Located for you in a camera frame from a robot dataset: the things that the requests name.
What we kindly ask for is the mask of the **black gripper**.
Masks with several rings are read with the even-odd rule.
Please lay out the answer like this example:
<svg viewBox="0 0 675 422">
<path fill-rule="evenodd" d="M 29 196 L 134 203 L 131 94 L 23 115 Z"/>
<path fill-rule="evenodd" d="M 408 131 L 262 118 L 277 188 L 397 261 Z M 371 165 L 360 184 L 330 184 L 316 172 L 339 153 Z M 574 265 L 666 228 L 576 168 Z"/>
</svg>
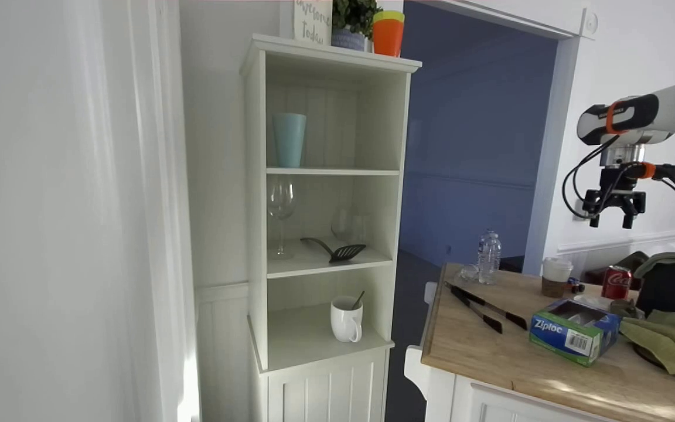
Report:
<svg viewBox="0 0 675 422">
<path fill-rule="evenodd" d="M 646 174 L 646 165 L 638 159 L 631 146 L 606 146 L 601 155 L 601 195 L 587 196 L 584 210 L 588 224 L 601 224 L 601 214 L 610 206 L 624 210 L 624 230 L 631 230 L 635 217 L 645 214 L 645 195 L 635 190 L 638 180 Z"/>
</svg>

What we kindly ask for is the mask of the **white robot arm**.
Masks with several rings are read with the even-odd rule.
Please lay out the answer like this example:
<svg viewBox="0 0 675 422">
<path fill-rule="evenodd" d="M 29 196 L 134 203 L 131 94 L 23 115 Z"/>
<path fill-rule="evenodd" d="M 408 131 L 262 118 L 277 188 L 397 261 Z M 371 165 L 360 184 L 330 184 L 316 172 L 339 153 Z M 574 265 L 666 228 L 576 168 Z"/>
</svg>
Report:
<svg viewBox="0 0 675 422">
<path fill-rule="evenodd" d="M 651 165 L 639 157 L 645 146 L 675 136 L 675 85 L 587 107 L 576 122 L 576 136 L 590 146 L 590 153 L 567 172 L 562 184 L 576 188 L 579 168 L 597 157 L 601 188 L 576 193 L 579 209 L 564 199 L 574 217 L 597 228 L 602 210 L 618 206 L 624 228 L 631 230 L 646 203 L 646 195 L 635 190 L 639 179 L 660 180 L 675 193 L 675 165 Z"/>
</svg>

